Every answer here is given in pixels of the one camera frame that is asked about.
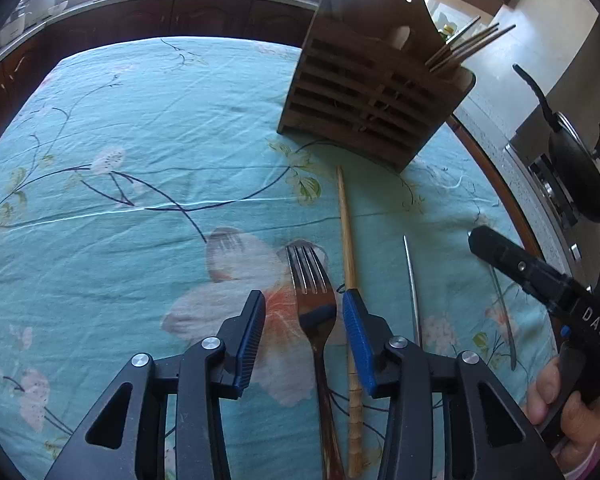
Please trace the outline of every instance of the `black frying pan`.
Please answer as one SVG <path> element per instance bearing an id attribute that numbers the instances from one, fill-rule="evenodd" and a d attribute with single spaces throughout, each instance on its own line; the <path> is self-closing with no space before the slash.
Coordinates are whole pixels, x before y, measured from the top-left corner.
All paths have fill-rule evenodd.
<path id="1" fill-rule="evenodd" d="M 600 172 L 594 163 L 596 158 L 600 158 L 600 136 L 590 152 L 567 117 L 551 110 L 538 83 L 518 65 L 515 64 L 513 70 L 531 86 L 540 101 L 544 120 L 551 128 L 549 158 L 555 172 L 578 211 L 592 222 L 600 222 Z"/>

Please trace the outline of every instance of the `metal fork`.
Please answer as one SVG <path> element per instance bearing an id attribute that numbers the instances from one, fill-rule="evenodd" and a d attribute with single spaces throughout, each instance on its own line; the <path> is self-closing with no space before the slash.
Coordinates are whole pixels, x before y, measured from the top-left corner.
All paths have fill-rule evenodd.
<path id="1" fill-rule="evenodd" d="M 324 267 L 311 246 L 287 246 L 296 290 L 298 320 L 314 352 L 315 383 L 320 411 L 320 447 L 323 480 L 346 480 L 324 368 L 324 345 L 336 322 L 336 297 Z"/>

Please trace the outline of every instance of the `floral tablecloth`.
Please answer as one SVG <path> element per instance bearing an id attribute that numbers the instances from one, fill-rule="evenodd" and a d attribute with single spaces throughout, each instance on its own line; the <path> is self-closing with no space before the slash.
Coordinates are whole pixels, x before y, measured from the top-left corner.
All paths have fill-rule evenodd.
<path id="1" fill-rule="evenodd" d="M 555 354 L 545 309 L 501 276 L 519 359 L 510 370 L 496 291 L 467 233 L 478 224 L 516 232 L 448 127 L 400 175 L 313 137 L 276 134 L 299 52 L 220 38 L 83 52 L 49 74 L 3 135 L 0 442 L 28 479 L 44 477 L 133 354 L 184 351 L 237 314 L 252 288 L 266 296 L 267 319 L 251 386 L 222 403 L 232 476 L 320 478 L 312 355 L 283 251 L 305 240 L 331 281 L 344 281 L 337 164 L 372 313 L 412 335 L 407 234 L 428 351 L 479 352 L 516 400 Z M 346 457 L 343 344 L 338 321 L 326 363 Z M 386 413 L 366 410 L 365 421 L 370 479 Z M 167 448 L 174 478 L 173 434 Z"/>

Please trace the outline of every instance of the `wooden utensil holder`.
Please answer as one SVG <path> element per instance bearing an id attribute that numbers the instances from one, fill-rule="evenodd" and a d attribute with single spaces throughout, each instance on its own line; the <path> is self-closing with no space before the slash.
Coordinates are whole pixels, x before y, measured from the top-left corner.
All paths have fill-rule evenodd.
<path id="1" fill-rule="evenodd" d="M 321 1 L 278 132 L 309 131 L 401 171 L 467 96 L 475 75 L 459 67 L 440 78 L 425 67 L 444 42 L 424 0 L 342 5 L 340 20 L 330 0 Z"/>

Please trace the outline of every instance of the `fork handle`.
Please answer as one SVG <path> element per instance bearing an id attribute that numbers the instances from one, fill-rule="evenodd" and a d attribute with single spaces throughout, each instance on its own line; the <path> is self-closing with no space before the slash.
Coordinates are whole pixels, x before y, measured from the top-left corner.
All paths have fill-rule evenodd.
<path id="1" fill-rule="evenodd" d="M 314 352 L 315 383 L 318 390 L 318 409 L 320 411 L 320 448 L 322 449 L 322 480 L 346 480 L 338 437 L 333 423 L 331 396 L 327 384 L 327 372 L 324 368 L 323 352 Z"/>

